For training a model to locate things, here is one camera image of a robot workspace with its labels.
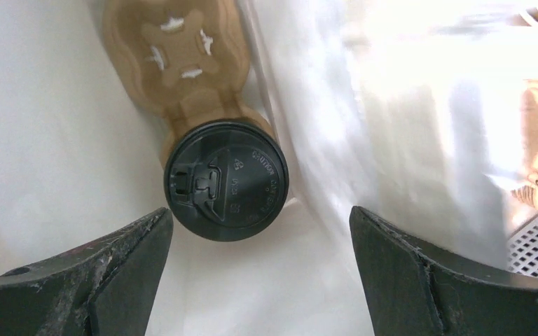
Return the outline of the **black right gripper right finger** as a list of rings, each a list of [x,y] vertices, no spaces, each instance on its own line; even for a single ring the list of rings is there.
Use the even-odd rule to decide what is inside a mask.
[[[454,254],[360,206],[349,223],[376,335],[538,335],[538,279]]]

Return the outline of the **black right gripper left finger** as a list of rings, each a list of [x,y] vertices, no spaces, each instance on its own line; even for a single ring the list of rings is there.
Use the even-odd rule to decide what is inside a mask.
[[[0,276],[0,335],[144,335],[173,233],[160,208]]]

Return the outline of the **black coffee cup lid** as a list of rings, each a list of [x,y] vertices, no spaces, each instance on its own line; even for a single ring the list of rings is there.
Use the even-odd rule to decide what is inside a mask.
[[[193,234],[236,242],[265,230],[289,193],[282,149],[260,127],[215,120],[194,127],[165,164],[165,196],[176,219]]]

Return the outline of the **light blue paper bag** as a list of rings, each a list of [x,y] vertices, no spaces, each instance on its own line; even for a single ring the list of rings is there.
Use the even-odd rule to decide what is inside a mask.
[[[234,1],[242,98],[273,129],[289,193],[265,230],[220,242],[170,210],[168,128],[108,56],[106,2],[0,1],[0,276],[166,208],[144,335],[376,335],[355,206],[511,272],[509,239],[538,215],[511,194],[538,1]]]

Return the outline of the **brown cardboard cup carrier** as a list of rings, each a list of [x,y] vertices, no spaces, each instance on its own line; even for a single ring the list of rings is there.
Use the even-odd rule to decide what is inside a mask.
[[[107,1],[102,32],[129,97],[167,125],[162,164],[184,135],[213,120],[273,133],[242,98],[251,56],[234,1]]]

